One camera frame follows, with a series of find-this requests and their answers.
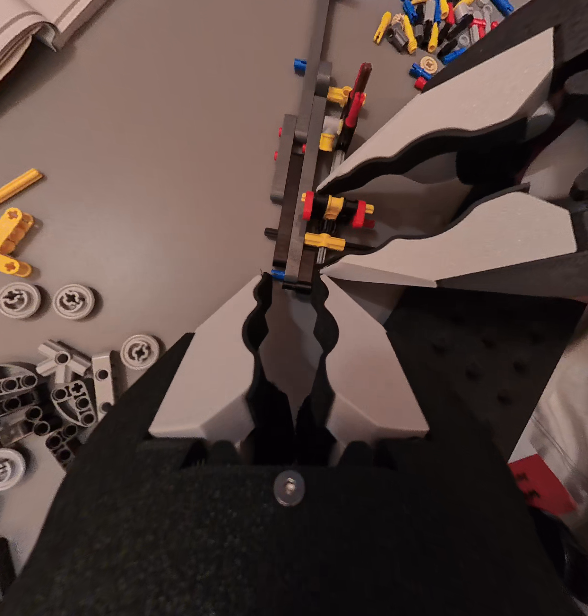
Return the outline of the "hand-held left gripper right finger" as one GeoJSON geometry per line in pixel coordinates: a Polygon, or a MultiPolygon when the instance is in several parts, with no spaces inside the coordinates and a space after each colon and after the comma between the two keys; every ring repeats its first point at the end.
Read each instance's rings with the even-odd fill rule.
{"type": "Polygon", "coordinates": [[[329,465],[355,442],[425,437],[428,422],[385,328],[326,275],[313,282],[321,347],[297,415],[297,458],[329,465]]]}

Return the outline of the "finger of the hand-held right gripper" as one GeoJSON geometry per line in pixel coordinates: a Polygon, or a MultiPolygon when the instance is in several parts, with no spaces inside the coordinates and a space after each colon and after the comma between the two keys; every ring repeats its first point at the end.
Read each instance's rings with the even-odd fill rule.
{"type": "Polygon", "coordinates": [[[317,187],[333,195],[462,148],[520,139],[549,96],[549,28],[414,97],[317,187]]]}
{"type": "Polygon", "coordinates": [[[397,236],[366,254],[348,254],[323,267],[335,280],[436,288],[449,278],[516,266],[577,251],[569,211],[521,184],[470,206],[446,230],[397,236]]]}

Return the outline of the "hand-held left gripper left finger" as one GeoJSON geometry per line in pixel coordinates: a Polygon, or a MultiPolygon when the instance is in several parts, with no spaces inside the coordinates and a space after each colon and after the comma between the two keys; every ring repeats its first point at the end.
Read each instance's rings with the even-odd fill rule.
{"type": "Polygon", "coordinates": [[[294,460],[289,400],[267,379],[259,353],[273,281],[268,273],[254,277],[197,328],[151,422],[152,437],[250,441],[255,464],[294,460]]]}

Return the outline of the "long grey lego beam assembly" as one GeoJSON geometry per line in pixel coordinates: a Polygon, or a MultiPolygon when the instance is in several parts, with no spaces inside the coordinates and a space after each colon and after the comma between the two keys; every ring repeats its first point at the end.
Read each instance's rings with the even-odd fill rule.
{"type": "Polygon", "coordinates": [[[342,252],[346,228],[373,229],[374,206],[363,200],[321,195],[324,167],[333,171],[346,153],[335,151],[340,118],[353,87],[332,86],[332,63],[323,58],[332,1],[318,1],[306,59],[295,61],[303,76],[296,115],[285,115],[275,152],[271,201],[281,206],[279,226],[266,229],[275,241],[271,275],[284,289],[310,294],[314,273],[327,253],[342,252]]]}

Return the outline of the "grey lego wheel hub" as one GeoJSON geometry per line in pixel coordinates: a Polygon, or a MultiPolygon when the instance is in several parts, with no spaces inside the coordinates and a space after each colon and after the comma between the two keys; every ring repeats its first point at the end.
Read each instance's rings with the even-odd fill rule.
{"type": "Polygon", "coordinates": [[[160,341],[152,335],[129,336],[122,344],[119,358],[129,370],[140,371],[151,367],[160,357],[160,341]]]}
{"type": "Polygon", "coordinates": [[[15,449],[0,448],[0,493],[18,486],[27,470],[25,455],[15,449]]]}
{"type": "Polygon", "coordinates": [[[63,319],[80,321],[96,306],[94,291],[79,283],[64,285],[52,297],[52,308],[63,319]]]}
{"type": "Polygon", "coordinates": [[[42,303],[41,291],[31,283],[9,283],[0,289],[0,313],[11,319],[33,317],[42,303]]]}

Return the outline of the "pile of small lego pins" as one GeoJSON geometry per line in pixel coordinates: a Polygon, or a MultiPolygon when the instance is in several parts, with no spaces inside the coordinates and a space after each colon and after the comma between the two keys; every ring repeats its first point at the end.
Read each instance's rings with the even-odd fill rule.
{"type": "Polygon", "coordinates": [[[514,11],[511,1],[399,1],[395,10],[383,13],[373,42],[413,58],[408,74],[421,92],[514,11]]]}

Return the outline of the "light grey lego beam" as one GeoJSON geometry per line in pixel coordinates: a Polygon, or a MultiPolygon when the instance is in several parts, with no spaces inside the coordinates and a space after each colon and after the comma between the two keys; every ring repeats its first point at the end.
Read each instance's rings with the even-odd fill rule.
{"type": "Polygon", "coordinates": [[[116,402],[112,351],[93,355],[91,357],[91,370],[94,382],[96,411],[98,421],[101,421],[116,402]]]}

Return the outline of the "yellow L-shaped lego beam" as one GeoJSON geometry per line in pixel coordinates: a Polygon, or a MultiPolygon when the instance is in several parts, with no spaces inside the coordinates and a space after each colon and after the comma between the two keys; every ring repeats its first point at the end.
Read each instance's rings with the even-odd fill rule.
{"type": "Polygon", "coordinates": [[[31,275],[32,267],[26,262],[18,261],[12,252],[33,224],[33,216],[18,208],[9,208],[0,217],[0,273],[20,278],[31,275]]]}

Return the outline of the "long yellow lego axle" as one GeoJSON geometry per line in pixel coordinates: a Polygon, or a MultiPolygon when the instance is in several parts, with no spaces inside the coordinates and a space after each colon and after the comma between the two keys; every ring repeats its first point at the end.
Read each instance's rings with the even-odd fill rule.
{"type": "Polygon", "coordinates": [[[12,181],[0,187],[0,204],[5,203],[18,193],[26,190],[43,178],[43,174],[37,169],[29,169],[12,181]]]}

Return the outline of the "open lego instruction booklet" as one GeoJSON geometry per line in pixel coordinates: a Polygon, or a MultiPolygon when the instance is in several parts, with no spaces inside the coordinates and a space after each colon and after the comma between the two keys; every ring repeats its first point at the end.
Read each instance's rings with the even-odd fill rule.
{"type": "Polygon", "coordinates": [[[33,39],[59,50],[106,1],[0,1],[0,82],[33,39]]]}

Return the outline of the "black foam pad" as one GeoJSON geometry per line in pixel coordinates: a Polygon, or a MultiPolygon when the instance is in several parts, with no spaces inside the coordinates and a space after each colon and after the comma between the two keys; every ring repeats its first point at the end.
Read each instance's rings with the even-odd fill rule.
{"type": "Polygon", "coordinates": [[[584,311],[573,299],[407,288],[385,330],[429,439],[481,433],[508,461],[584,311]]]}

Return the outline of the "pile of dark grey beams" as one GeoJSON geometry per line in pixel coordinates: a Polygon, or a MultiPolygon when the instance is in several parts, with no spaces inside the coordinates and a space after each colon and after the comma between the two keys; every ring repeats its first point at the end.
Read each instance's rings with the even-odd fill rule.
{"type": "Polygon", "coordinates": [[[0,448],[25,455],[25,476],[30,465],[30,437],[40,439],[66,473],[82,446],[82,436],[97,423],[92,378],[48,384],[47,379],[26,366],[0,365],[0,448]]]}

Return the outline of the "red badge card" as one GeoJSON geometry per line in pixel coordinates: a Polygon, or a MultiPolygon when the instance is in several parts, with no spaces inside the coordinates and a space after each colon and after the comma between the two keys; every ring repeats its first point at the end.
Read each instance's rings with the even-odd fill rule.
{"type": "Polygon", "coordinates": [[[575,500],[540,455],[521,458],[508,467],[529,506],[556,517],[576,511],[575,500]]]}

